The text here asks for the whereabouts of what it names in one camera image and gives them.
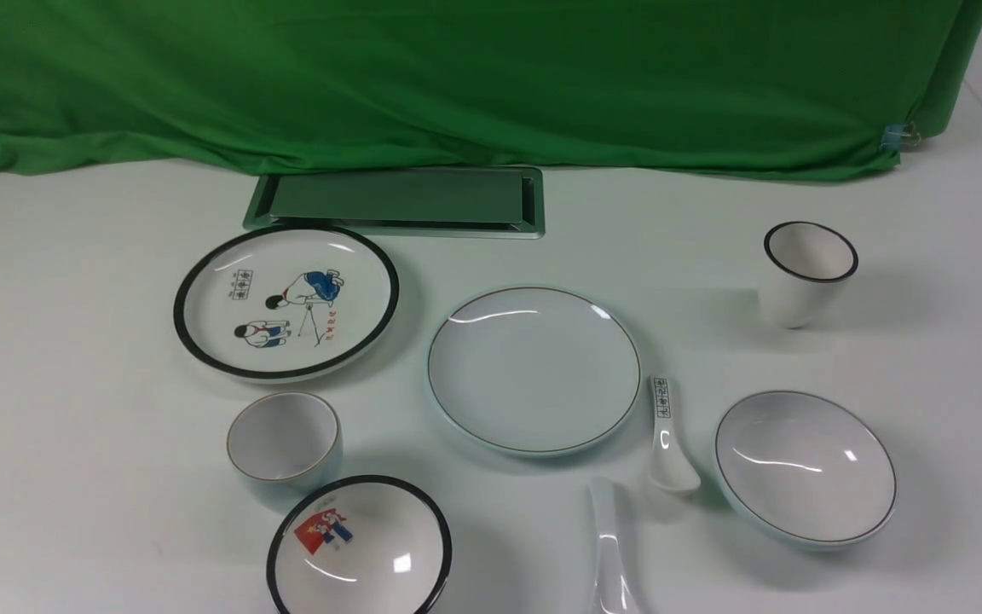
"green cloth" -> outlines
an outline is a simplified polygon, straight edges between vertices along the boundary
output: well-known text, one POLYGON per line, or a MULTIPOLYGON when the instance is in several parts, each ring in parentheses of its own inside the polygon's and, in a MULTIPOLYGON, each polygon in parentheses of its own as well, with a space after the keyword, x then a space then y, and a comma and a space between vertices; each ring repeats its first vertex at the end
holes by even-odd
POLYGON ((883 171, 982 0, 0 0, 0 171, 883 171))

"plate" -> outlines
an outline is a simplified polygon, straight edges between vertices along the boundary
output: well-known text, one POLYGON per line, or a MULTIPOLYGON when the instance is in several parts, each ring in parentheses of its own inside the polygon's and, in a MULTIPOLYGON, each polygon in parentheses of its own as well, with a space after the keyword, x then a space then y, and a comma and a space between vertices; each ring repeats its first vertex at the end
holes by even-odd
POLYGON ((176 292, 176 335, 245 379, 308 379, 347 364, 389 325, 399 297, 381 248, 332 227, 261 229, 208 253, 176 292))
POLYGON ((426 372, 453 426, 529 457, 573 454, 611 435, 640 381, 624 327, 599 304, 549 287, 463 304, 434 335, 426 372))

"white cup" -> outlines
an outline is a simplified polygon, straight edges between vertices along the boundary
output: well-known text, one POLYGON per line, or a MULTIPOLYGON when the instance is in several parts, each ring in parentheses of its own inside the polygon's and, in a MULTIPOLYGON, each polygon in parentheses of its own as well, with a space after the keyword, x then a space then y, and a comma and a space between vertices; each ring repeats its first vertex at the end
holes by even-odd
POLYGON ((807 325, 858 268, 851 242, 814 222, 786 222, 768 230, 764 252, 771 265, 757 288, 760 315, 788 329, 807 325))
POLYGON ((324 399, 280 392, 242 409, 229 427, 226 451, 260 501, 287 513, 305 494, 339 477, 339 416, 324 399))

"spoon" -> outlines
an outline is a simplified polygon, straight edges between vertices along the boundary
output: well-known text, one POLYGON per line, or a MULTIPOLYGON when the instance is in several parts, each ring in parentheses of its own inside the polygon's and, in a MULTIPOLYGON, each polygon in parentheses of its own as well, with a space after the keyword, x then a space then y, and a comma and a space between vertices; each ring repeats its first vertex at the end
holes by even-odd
POLYGON ((650 391, 654 393, 654 447, 650 450, 646 477, 650 484, 667 493, 685 496, 695 493, 699 489, 699 474, 677 443, 669 378, 651 376, 650 391))
POLYGON ((590 478, 589 497, 593 501, 593 521, 597 527, 597 572, 593 578, 590 614, 643 614, 627 587, 627 576, 620 559, 612 482, 607 478, 590 478))

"tableware set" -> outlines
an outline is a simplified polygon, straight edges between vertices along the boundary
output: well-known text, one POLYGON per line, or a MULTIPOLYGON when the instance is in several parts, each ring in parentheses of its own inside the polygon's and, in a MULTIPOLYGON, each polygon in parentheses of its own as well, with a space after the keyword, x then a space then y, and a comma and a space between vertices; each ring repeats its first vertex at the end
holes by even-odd
MULTIPOLYGON (((760 315, 802 327, 834 302, 858 268, 851 242, 810 222, 764 239, 760 315)), ((176 293, 176 334, 226 374, 289 382, 354 361, 381 335, 399 297, 381 248, 346 229, 272 227, 226 242, 176 293)), ((553 287, 507 287, 453 310, 426 353, 429 401, 469 442, 523 458, 572 455, 601 443, 643 387, 631 335, 600 303, 553 287)), ((650 377, 654 439, 646 479, 689 496, 701 479, 677 439, 675 381, 650 377)), ((452 562, 447 520, 418 487, 379 475, 339 478, 340 415, 305 392, 280 392, 234 419, 234 473, 273 509, 290 512, 266 562, 280 613, 422 614, 452 562)), ((892 516, 896 478, 877 436, 839 405, 795 391, 734 404, 713 435, 716 481, 757 528, 796 547, 869 539, 892 516)), ((592 611, 642 614, 624 577, 615 497, 589 484, 597 530, 592 611)))

